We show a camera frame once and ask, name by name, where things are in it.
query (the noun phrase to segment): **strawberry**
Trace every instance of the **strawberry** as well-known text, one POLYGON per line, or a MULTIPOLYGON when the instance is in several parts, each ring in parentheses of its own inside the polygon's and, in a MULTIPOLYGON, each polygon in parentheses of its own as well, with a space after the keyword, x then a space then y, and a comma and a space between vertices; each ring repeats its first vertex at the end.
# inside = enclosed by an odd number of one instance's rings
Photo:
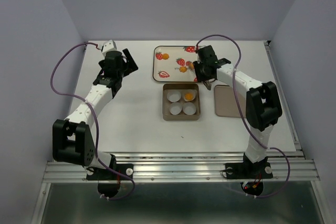
POLYGON ((177 62, 177 64, 179 64, 180 66, 184 66, 185 65, 185 61, 184 61, 184 59, 182 59, 182 58, 178 58, 178 59, 176 59, 176 62, 177 62))
POLYGON ((170 75, 166 71, 160 71, 159 77, 161 78, 168 78, 170 75))
POLYGON ((158 59, 158 60, 162 60, 162 56, 163 54, 161 52, 157 52, 155 53, 155 57, 158 59))
POLYGON ((183 49, 186 52, 195 52, 195 47, 184 47, 183 49))

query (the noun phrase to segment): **wall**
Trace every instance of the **wall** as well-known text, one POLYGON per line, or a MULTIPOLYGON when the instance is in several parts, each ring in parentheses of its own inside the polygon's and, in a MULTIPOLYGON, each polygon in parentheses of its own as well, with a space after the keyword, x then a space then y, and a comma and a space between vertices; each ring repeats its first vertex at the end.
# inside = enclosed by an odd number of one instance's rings
POLYGON ((63 0, 90 39, 270 39, 294 0, 63 0))
POLYGON ((300 142, 336 220, 336 0, 296 0, 271 51, 300 142))
MULTIPOLYGON (((0 223, 30 223, 48 159, 51 126, 69 100, 52 93, 57 60, 81 37, 61 0, 0 0, 0 223)), ((82 52, 56 85, 72 92, 82 52)))

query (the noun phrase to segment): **purple cable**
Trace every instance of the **purple cable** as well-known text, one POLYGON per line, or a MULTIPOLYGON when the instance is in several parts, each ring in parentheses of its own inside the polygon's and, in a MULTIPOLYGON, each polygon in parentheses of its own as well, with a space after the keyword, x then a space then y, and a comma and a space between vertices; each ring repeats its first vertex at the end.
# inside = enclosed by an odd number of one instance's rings
POLYGON ((124 175, 124 174, 122 174, 122 173, 118 173, 117 171, 111 169, 111 168, 108 167, 106 164, 104 164, 104 162, 103 162, 102 160, 100 160, 100 158, 99 158, 99 156, 98 156, 98 143, 99 143, 99 125, 98 125, 98 118, 97 118, 97 115, 96 115, 96 113, 95 113, 95 111, 94 111, 92 105, 91 105, 90 103, 86 102, 86 100, 85 100, 83 97, 80 97, 79 95, 76 95, 76 94, 68 94, 68 93, 62 93, 62 92, 57 91, 57 90, 55 89, 55 87, 54 87, 54 83, 53 83, 55 72, 56 72, 58 66, 60 65, 60 63, 64 60, 64 58, 65 58, 69 53, 71 53, 75 48, 80 47, 80 46, 84 46, 84 45, 94 45, 94 46, 96 46, 97 49, 99 49, 99 48, 98 48, 98 44, 95 44, 95 43, 92 43, 92 42, 84 42, 84 43, 81 43, 81 44, 78 44, 78 45, 75 45, 74 47, 72 47, 69 51, 67 51, 67 52, 62 56, 62 58, 60 58, 60 60, 59 60, 59 61, 57 62, 57 64, 56 64, 55 68, 53 69, 53 71, 52 71, 52 73, 51 73, 51 77, 50 77, 50 87, 51 87, 51 89, 53 90, 53 92, 56 93, 56 94, 58 94, 58 95, 65 95, 65 96, 68 96, 68 97, 73 97, 73 98, 77 98, 77 99, 81 100, 81 101, 84 102, 84 103, 89 107, 89 109, 91 110, 93 120, 94 120, 94 122, 95 122, 95 124, 96 124, 96 147, 95 147, 95 149, 94 149, 94 152, 95 152, 94 154, 95 154, 95 156, 96 156, 98 162, 99 162, 103 167, 105 167, 106 170, 108 170, 108 171, 110 171, 110 172, 112 172, 112 173, 114 173, 114 174, 116 174, 116 175, 119 175, 120 177, 123 177, 123 178, 125 178, 125 179, 130 180, 130 181, 132 182, 132 184, 133 184, 132 190, 131 190, 129 193, 127 193, 126 195, 124 195, 124 196, 121 196, 121 197, 118 197, 118 198, 107 198, 107 197, 104 196, 104 198, 107 199, 107 200, 119 200, 119 199, 126 198, 127 196, 129 196, 129 195, 131 195, 131 194, 133 193, 133 191, 134 191, 134 189, 135 189, 135 182, 134 182, 134 180, 133 180, 132 178, 130 178, 130 177, 128 177, 128 176, 126 176, 126 175, 124 175))
MULTIPOLYGON (((262 144, 259 139, 254 136, 254 134, 252 133, 252 131, 250 130, 250 128, 248 127, 245 119, 244 119, 244 115, 243 115, 243 112, 241 110, 241 107, 240 107, 240 104, 239 104, 239 100, 238 100, 238 94, 237 94, 237 89, 236 89, 236 70, 237 70, 237 67, 240 63, 240 60, 241 60, 241 56, 242 56, 242 53, 241 53, 241 50, 240 50, 240 47, 239 45, 237 44, 236 41, 234 41, 233 39, 231 39, 230 37, 227 37, 225 35, 221 35, 221 34, 212 34, 212 35, 208 35, 202 39, 200 39, 197 43, 196 43, 196 51, 198 50, 198 44, 200 42, 202 42, 203 40, 207 39, 207 38, 210 38, 210 37, 222 37, 222 38, 226 38, 228 40, 230 40, 233 44, 235 44, 235 46, 237 47, 238 49, 238 53, 239 53, 239 57, 238 57, 238 60, 237 60, 237 63, 235 64, 234 66, 234 70, 233 70, 233 74, 232 74, 232 86, 233 86, 233 93, 234 93, 234 96, 235 96, 235 100, 236 100, 236 103, 237 103, 237 107, 238 107, 238 111, 239 111, 239 115, 240 115, 240 118, 241 120, 243 121, 243 124, 247 130, 247 132, 250 134, 250 136, 264 149, 267 149, 268 147, 264 144, 262 144)), ((288 160, 288 157, 285 155, 285 153, 276 148, 276 147, 271 147, 269 148, 270 150, 277 150, 278 152, 280 152, 286 159, 286 162, 287 162, 287 165, 288 165, 288 173, 287 173, 287 178, 285 180, 285 183, 283 184, 283 186, 281 186, 277 191, 275 191, 274 193, 271 193, 271 194, 268 194, 268 195, 264 195, 264 196, 256 196, 257 198, 267 198, 267 197, 270 197, 270 196, 273 196, 273 195, 276 195, 278 194, 284 187, 286 187, 287 183, 288 183, 288 180, 289 180, 289 176, 290 176, 290 164, 289 164, 289 160, 288 160)))

